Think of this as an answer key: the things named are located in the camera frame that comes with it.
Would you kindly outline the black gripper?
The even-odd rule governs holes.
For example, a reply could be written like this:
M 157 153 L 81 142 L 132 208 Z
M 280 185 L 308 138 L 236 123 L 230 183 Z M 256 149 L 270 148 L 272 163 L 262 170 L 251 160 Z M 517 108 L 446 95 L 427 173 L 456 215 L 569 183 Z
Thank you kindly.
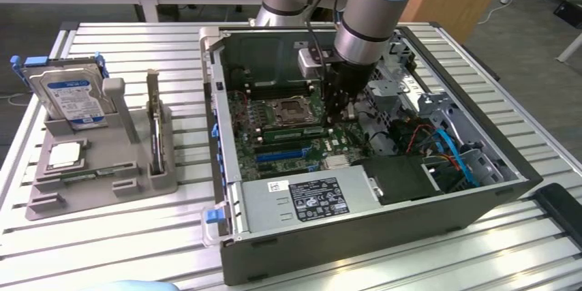
M 342 111 L 363 91 L 375 71 L 375 66 L 375 63 L 359 65 L 347 61 L 331 64 L 322 87 L 323 125 L 332 125 L 339 120 Z

